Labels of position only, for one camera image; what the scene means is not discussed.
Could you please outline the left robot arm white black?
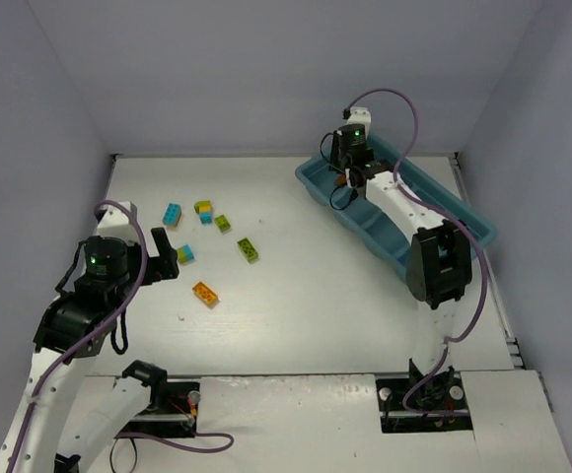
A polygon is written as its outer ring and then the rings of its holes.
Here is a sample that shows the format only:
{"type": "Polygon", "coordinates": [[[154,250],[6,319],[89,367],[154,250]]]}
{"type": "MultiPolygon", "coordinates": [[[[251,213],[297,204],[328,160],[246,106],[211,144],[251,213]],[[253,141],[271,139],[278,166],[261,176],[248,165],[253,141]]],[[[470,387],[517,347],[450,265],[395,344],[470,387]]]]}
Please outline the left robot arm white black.
{"type": "Polygon", "coordinates": [[[126,351],[116,338],[126,334],[126,309],[137,289],[179,274],[166,230],[154,228],[151,235],[156,256],[118,230],[79,243],[74,258],[85,262],[85,271],[70,292],[59,281],[58,296],[42,316],[26,389],[0,447],[0,472],[86,472],[134,416],[160,403],[166,371],[136,360],[73,431],[64,428],[105,341],[118,354],[126,351]]]}

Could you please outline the green rectangular lego brick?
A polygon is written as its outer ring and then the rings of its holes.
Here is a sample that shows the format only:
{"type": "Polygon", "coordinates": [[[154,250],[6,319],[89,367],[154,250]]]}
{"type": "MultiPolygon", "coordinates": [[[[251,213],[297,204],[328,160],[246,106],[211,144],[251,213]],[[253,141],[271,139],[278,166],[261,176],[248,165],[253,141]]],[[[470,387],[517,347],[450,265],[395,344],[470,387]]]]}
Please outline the green rectangular lego brick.
{"type": "Polygon", "coordinates": [[[248,263],[253,263],[259,258],[257,250],[247,237],[238,240],[237,246],[248,263]]]}

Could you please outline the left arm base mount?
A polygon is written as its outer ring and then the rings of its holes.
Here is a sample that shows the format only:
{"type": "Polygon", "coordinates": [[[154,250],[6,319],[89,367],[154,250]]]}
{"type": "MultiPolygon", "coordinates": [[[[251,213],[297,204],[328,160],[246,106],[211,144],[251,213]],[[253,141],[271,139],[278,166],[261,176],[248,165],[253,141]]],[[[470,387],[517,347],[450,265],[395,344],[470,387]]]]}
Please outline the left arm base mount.
{"type": "Polygon", "coordinates": [[[148,407],[122,429],[122,434],[137,433],[162,439],[190,439],[196,433],[200,382],[173,380],[156,407],[148,407]]]}

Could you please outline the small green square lego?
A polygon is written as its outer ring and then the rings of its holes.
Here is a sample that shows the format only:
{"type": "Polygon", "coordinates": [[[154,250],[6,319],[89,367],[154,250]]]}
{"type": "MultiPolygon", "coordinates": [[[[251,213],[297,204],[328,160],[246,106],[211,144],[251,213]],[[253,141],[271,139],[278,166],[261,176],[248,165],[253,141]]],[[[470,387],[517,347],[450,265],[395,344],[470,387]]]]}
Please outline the small green square lego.
{"type": "Polygon", "coordinates": [[[228,232],[231,229],[231,224],[225,215],[219,215],[215,217],[214,223],[222,234],[228,232]]]}

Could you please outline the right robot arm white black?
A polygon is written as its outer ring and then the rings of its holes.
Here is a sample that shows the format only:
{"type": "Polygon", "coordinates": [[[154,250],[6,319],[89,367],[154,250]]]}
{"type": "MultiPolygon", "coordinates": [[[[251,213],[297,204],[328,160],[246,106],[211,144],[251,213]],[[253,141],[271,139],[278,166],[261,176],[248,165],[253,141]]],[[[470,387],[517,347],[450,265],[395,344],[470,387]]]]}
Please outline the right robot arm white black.
{"type": "Polygon", "coordinates": [[[472,279],[469,242],[449,219],[425,206],[394,166],[375,159],[365,125],[346,124],[330,136],[327,161],[350,190],[347,202],[366,199],[410,241],[405,283],[418,301],[418,322],[408,392],[418,399],[446,394],[454,377],[447,358],[455,315],[472,279]]]}

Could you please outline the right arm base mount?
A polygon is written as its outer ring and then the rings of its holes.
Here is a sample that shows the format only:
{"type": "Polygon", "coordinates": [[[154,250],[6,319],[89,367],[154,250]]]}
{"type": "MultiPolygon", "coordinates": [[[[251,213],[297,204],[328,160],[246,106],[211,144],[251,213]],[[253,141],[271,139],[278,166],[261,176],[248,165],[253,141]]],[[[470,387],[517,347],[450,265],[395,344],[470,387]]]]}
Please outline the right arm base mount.
{"type": "Polygon", "coordinates": [[[406,408],[403,398],[416,382],[415,376],[376,379],[383,434],[470,432],[473,429],[459,373],[437,374],[410,396],[406,408]]]}

